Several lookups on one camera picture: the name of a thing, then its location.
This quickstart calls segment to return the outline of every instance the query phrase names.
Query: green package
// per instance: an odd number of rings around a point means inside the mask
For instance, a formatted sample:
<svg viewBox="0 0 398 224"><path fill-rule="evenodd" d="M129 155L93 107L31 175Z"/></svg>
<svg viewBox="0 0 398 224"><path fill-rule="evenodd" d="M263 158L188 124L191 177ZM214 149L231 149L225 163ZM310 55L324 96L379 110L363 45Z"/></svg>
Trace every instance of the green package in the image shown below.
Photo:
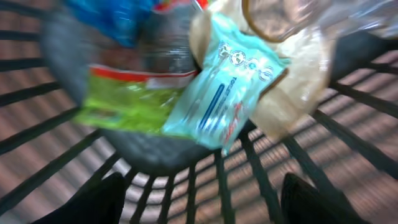
<svg viewBox="0 0 398 224"><path fill-rule="evenodd" d="M146 73L101 65L90 69L89 91L75 118L106 129L160 134L161 127L193 79L188 73Z"/></svg>

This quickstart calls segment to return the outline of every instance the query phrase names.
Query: plastic bag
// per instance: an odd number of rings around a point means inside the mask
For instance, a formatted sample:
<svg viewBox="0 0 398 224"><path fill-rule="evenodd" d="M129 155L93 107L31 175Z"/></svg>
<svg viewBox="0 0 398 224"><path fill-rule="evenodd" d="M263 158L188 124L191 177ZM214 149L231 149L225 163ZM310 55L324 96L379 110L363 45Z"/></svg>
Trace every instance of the plastic bag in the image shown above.
<svg viewBox="0 0 398 224"><path fill-rule="evenodd" d="M241 0L215 1L192 21L190 46L199 65L203 65L210 39L201 30L210 29L210 18L216 12L232 18L242 32L255 35L243 16ZM311 24L282 43L267 42L267 45L280 57L291 59L291 64L285 78L263 93L251 120L268 137L280 138L317 107L329 81L335 40L325 39L319 25Z"/></svg>
<svg viewBox="0 0 398 224"><path fill-rule="evenodd" d="M328 38L366 30L383 38L398 37L398 1L334 1L323 13L320 26Z"/></svg>
<svg viewBox="0 0 398 224"><path fill-rule="evenodd" d="M196 74L188 44L192 10L190 4L179 4L172 10L155 11L135 49L102 52L107 66L91 65L88 94L76 120L101 128L161 134L183 88Z"/></svg>
<svg viewBox="0 0 398 224"><path fill-rule="evenodd" d="M288 59L264 42L240 33L222 14L211 18L211 40L204 69L175 105L163 132L188 136L210 149L228 151L257 101L279 79Z"/></svg>
<svg viewBox="0 0 398 224"><path fill-rule="evenodd" d="M124 47L136 45L141 24L160 0L68 0L74 15Z"/></svg>

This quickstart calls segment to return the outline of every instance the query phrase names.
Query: light blue package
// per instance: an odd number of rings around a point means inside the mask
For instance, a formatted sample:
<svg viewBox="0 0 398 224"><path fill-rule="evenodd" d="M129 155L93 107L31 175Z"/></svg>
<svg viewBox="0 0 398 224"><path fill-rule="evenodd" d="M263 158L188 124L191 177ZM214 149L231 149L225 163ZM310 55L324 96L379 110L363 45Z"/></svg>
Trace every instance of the light blue package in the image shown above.
<svg viewBox="0 0 398 224"><path fill-rule="evenodd" d="M193 138L226 154L253 114L263 90L286 69L260 38L242 34L222 14L211 19L203 71L185 89L163 132Z"/></svg>

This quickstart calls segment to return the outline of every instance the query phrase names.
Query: packaged food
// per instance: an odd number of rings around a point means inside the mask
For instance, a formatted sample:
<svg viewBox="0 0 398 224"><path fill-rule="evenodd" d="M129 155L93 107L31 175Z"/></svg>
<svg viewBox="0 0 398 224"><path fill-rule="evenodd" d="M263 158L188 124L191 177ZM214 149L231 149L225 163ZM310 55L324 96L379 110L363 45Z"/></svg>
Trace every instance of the packaged food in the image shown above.
<svg viewBox="0 0 398 224"><path fill-rule="evenodd" d="M196 75L189 42L194 8L153 11L134 49L101 51L90 65L88 93L76 120L100 128L161 134L183 89Z"/></svg>

